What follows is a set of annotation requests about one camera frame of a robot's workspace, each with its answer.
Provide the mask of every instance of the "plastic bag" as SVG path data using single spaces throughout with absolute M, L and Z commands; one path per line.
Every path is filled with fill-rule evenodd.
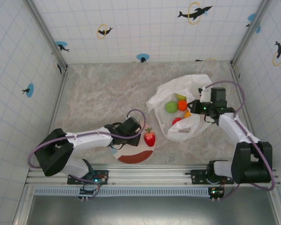
M 176 94 L 186 96 L 187 103 L 200 99 L 198 88 L 211 84 L 206 74 L 185 75 L 160 85 L 153 97 L 147 101 L 148 111 L 154 109 L 156 118 L 164 136 L 172 141 L 182 142 L 196 137 L 210 123 L 204 121 L 204 115 L 192 114 L 184 119 L 185 112 L 168 113 L 165 105 L 170 101 L 178 102 Z M 172 126 L 176 117 L 182 118 Z

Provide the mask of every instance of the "round plate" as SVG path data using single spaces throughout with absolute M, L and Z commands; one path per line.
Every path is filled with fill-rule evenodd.
M 121 145 L 114 145 L 113 147 L 116 149 L 111 148 L 111 153 L 118 161 L 122 163 L 135 164 L 146 160 L 153 153 L 156 145 L 156 140 L 155 144 L 152 147 L 149 147 L 144 140 L 145 133 L 145 130 L 141 133 L 140 142 L 137 147 L 126 144 L 120 150 L 116 150 L 119 149 Z

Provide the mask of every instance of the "gray floor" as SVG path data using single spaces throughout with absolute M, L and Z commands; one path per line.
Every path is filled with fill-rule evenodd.
M 268 192 L 246 187 L 223 202 L 201 197 L 98 197 L 81 202 L 77 197 L 35 196 L 27 224 L 275 225 L 271 207 Z
M 189 74 L 207 74 L 214 81 L 232 80 L 228 62 L 116 63 L 71 65 L 55 128 L 82 132 L 125 120 L 133 108 L 145 112 L 156 134 L 156 149 L 142 164 L 201 164 L 232 159 L 235 147 L 225 132 L 211 125 L 199 137 L 181 143 L 166 139 L 146 102 L 159 85 Z M 236 88 L 226 88 L 228 106 L 240 105 Z M 90 163 L 120 164 L 109 148 L 94 148 L 75 155 Z

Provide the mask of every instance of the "marble floor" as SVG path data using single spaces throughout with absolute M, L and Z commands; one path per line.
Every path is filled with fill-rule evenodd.
M 161 133 L 154 111 L 146 102 L 159 85 L 189 74 L 207 74 L 215 81 L 232 80 L 228 62 L 151 62 L 71 65 L 61 97 L 54 128 L 82 132 L 106 124 L 123 122 L 130 109 L 141 109 L 156 134 L 156 148 L 142 164 L 202 164 L 215 159 L 232 159 L 235 146 L 226 133 L 211 125 L 198 137 L 173 142 Z M 228 106 L 240 106 L 236 88 L 226 88 Z M 132 116 L 141 119 L 137 112 Z M 242 112 L 239 114 L 245 124 Z M 93 148 L 75 154 L 90 163 L 121 164 L 109 148 Z

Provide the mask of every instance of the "orange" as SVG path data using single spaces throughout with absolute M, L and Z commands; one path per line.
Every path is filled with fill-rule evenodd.
M 179 109 L 180 111 L 185 111 L 185 110 L 187 110 L 187 102 L 184 101 L 184 100 L 178 101 L 178 109 Z
M 187 117 L 190 117 L 191 116 L 191 113 L 187 110 L 185 115 L 184 115 L 184 118 L 187 118 Z

